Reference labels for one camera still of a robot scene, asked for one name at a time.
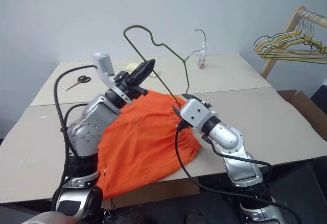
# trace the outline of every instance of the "white wall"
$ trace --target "white wall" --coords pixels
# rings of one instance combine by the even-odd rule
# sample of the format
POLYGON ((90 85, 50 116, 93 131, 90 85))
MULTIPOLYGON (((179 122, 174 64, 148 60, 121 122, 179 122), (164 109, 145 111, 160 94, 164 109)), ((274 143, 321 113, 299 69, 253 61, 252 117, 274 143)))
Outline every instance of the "white wall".
MULTIPOLYGON (((327 15, 327 0, 1 0, 1 120, 6 135, 58 61, 88 59, 94 52, 128 58, 136 53, 123 29, 143 24, 159 42, 188 54, 207 33, 210 52, 240 52, 254 68, 264 62, 253 52, 261 35, 284 29, 297 5, 327 15)), ((327 43, 326 30, 320 40, 327 43)), ((141 30, 130 33, 146 56, 167 55, 141 30)), ((311 95, 327 78, 327 67, 278 62, 269 82, 276 89, 311 95)))

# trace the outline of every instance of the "scissors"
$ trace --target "scissors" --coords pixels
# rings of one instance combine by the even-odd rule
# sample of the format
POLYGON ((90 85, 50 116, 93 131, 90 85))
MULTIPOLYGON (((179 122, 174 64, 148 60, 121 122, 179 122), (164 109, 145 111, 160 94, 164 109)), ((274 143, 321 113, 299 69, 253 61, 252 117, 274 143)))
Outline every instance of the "scissors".
POLYGON ((78 84, 84 84, 84 83, 90 82, 90 80, 91 80, 91 78, 86 75, 79 76, 77 78, 77 82, 75 84, 73 84, 72 86, 70 86, 70 88, 65 89, 65 91, 72 89, 73 87, 77 86, 78 84))

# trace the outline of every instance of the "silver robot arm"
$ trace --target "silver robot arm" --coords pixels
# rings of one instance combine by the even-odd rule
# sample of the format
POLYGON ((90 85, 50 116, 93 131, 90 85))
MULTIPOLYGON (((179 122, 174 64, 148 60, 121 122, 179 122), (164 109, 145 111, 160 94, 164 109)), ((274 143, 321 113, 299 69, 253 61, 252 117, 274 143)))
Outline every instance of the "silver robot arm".
MULTIPOLYGON (((200 134, 203 134, 202 139, 212 144, 214 150, 227 156, 253 159, 252 155, 245 151, 242 133, 236 128, 225 125, 217 117, 216 112, 209 109, 210 103, 192 95, 184 96, 189 100, 181 108, 180 116, 195 127, 200 134)), ((257 164, 231 158, 223 159, 229 178, 238 190, 247 195, 259 195, 261 198, 274 201, 257 164)), ((286 224, 278 207, 249 200, 241 200, 240 207, 250 223, 263 221, 264 223, 286 224)))
POLYGON ((121 71, 114 77, 108 55, 96 53, 93 61, 99 78, 109 87, 84 109, 82 116, 67 128, 72 144, 69 149, 65 184, 56 200, 56 212, 44 212, 23 224, 73 224, 88 222, 99 215, 102 190, 96 186, 98 171, 98 144, 105 129, 121 113, 121 108, 148 92, 139 87, 152 72, 155 60, 141 63, 131 74, 121 71))

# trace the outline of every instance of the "black floor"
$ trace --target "black floor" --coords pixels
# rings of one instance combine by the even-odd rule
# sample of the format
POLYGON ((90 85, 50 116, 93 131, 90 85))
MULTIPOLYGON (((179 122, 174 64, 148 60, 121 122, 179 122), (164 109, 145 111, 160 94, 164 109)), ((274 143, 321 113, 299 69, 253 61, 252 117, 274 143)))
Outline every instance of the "black floor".
MULTIPOLYGON (((310 163, 292 166, 281 166, 281 172, 273 180, 270 192, 279 202, 292 208, 303 224, 326 224, 327 204, 317 183, 310 163)), ((221 187, 220 178, 225 175, 211 176, 201 179, 211 187, 221 187)), ((221 195, 201 191, 199 195, 179 197, 170 200, 146 203, 124 207, 116 210, 117 214, 144 214, 159 224, 183 223, 186 213, 192 210, 200 211, 208 224, 238 224, 241 223, 238 211, 229 200, 221 195)), ((287 211, 282 211, 287 224, 296 224, 296 219, 287 211)))

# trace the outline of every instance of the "small bottle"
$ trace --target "small bottle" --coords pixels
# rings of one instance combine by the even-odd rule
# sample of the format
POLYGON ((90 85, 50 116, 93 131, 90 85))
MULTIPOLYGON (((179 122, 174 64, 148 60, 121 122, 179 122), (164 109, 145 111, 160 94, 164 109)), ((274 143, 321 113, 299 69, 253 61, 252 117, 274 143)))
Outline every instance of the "small bottle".
POLYGON ((203 69, 204 68, 204 62, 206 58, 206 52, 208 49, 208 45, 203 42, 202 43, 202 50, 199 52, 199 59, 198 59, 198 68, 203 69))

